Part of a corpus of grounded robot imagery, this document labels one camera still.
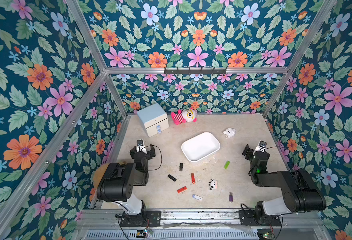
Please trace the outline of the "green usb flash drive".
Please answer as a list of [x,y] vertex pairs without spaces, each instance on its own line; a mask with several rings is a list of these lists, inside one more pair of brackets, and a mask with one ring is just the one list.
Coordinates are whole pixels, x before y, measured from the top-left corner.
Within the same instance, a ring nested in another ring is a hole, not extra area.
[[229,167],[230,163],[231,163],[230,161],[226,161],[226,163],[224,165],[224,169],[227,169]]

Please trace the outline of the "black red usb drive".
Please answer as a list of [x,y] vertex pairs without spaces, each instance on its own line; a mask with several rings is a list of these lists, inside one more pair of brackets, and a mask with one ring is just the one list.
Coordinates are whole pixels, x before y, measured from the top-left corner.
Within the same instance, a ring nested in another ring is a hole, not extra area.
[[175,177],[173,177],[172,175],[168,175],[167,177],[168,177],[169,179],[171,179],[172,181],[174,181],[174,182],[177,181],[177,179],[176,179]]

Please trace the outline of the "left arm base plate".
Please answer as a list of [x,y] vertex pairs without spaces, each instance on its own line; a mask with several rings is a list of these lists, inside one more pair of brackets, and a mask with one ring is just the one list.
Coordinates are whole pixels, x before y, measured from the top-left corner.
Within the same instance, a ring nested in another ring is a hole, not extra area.
[[161,211],[143,211],[138,215],[124,213],[118,220],[122,227],[159,227],[160,221]]

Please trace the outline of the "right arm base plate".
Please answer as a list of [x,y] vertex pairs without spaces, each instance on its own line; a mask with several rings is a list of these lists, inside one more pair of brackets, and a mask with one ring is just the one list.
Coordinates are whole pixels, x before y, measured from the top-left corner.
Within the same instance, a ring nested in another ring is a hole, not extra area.
[[239,210],[241,225],[251,227],[281,227],[282,222],[279,216],[257,216],[251,210]]

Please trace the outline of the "red rounded usb drive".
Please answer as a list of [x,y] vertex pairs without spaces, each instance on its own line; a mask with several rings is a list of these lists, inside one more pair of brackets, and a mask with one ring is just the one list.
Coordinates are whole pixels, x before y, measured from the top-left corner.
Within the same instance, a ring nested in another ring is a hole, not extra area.
[[196,183],[194,173],[191,173],[191,180],[192,180],[192,184]]

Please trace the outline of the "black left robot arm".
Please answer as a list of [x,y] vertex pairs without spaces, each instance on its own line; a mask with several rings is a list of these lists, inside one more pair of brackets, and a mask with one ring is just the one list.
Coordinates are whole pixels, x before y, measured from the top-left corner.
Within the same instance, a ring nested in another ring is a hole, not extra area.
[[117,205],[122,210],[118,217],[120,220],[130,224],[148,224],[145,203],[134,195],[133,187],[147,185],[148,161],[156,156],[155,146],[145,146],[143,140],[138,140],[129,154],[132,163],[109,163],[96,170],[93,180],[96,197]]

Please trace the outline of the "red rectangular usb drive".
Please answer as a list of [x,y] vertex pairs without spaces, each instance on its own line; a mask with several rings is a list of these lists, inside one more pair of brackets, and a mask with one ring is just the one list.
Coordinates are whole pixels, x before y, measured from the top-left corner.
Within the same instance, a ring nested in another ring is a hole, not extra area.
[[182,193],[184,192],[185,190],[187,190],[187,187],[182,187],[180,189],[177,190],[178,193]]

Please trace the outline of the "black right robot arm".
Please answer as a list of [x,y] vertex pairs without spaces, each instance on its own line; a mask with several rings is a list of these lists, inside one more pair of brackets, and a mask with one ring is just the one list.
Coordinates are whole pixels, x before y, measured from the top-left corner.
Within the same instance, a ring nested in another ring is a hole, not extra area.
[[255,209],[242,209],[239,213],[253,219],[257,225],[280,224],[280,216],[323,211],[327,207],[325,196],[305,170],[267,171],[270,154],[267,143],[260,141],[255,149],[246,145],[242,155],[250,161],[249,176],[257,187],[279,188],[282,196],[273,200],[257,202]]

